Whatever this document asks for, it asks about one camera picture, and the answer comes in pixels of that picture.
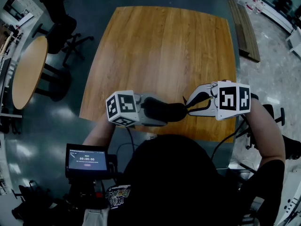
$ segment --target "person's right arm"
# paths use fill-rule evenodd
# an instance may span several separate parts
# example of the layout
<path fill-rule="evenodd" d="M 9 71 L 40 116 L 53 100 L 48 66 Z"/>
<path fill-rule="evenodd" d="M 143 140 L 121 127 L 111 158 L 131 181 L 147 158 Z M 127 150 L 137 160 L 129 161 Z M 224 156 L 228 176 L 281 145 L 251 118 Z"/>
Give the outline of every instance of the person's right arm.
<path fill-rule="evenodd" d="M 280 129 L 257 99 L 251 99 L 251 112 L 246 114 L 246 118 L 262 156 L 260 167 L 272 160 L 285 163 L 285 146 Z"/>

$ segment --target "small display screen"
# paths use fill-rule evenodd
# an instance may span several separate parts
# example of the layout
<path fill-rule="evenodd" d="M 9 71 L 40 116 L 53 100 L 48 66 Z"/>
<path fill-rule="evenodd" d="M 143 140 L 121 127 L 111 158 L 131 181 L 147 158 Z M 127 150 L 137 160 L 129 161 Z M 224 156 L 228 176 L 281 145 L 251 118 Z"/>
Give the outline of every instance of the small display screen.
<path fill-rule="evenodd" d="M 98 151 L 69 150 L 69 169 L 107 170 L 105 153 Z"/>

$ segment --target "digital timer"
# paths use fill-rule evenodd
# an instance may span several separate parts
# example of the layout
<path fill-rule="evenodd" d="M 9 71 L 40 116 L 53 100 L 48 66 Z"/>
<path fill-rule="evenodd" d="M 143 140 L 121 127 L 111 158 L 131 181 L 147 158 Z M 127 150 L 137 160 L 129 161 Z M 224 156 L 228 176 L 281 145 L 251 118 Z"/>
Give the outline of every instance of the digital timer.
<path fill-rule="evenodd" d="M 84 161 L 95 161 L 94 158 L 88 158 L 88 157 L 80 157 L 79 159 Z"/>

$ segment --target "round tabletop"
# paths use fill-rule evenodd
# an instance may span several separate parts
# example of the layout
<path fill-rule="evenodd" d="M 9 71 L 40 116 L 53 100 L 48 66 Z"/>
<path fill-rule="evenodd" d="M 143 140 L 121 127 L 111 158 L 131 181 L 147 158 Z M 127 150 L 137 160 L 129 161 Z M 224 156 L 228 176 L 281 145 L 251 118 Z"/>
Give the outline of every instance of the round tabletop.
<path fill-rule="evenodd" d="M 47 39 L 40 36 L 22 54 L 13 81 L 13 102 L 18 110 L 27 105 L 38 86 L 47 53 Z"/>

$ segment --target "marble tile floor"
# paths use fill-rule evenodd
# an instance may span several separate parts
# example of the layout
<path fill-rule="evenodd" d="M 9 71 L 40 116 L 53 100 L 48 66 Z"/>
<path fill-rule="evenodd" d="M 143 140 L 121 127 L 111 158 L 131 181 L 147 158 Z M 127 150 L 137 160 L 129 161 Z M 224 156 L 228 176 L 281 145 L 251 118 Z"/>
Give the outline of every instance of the marble tile floor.
<path fill-rule="evenodd" d="M 283 135 L 301 141 L 301 60 L 289 52 L 285 39 L 289 36 L 277 24 L 263 15 L 250 14 L 261 61 L 255 63 L 240 57 L 238 82 L 249 84 L 253 93 L 259 96 L 263 104 L 271 104 L 275 118 L 280 116 L 280 108 L 285 109 L 285 125 L 278 125 Z M 236 160 L 245 160 L 244 164 L 258 168 L 261 157 L 254 148 L 246 149 L 249 139 L 246 136 L 235 142 L 232 164 Z M 285 176 L 289 171 L 298 171 L 301 159 L 286 160 Z"/>

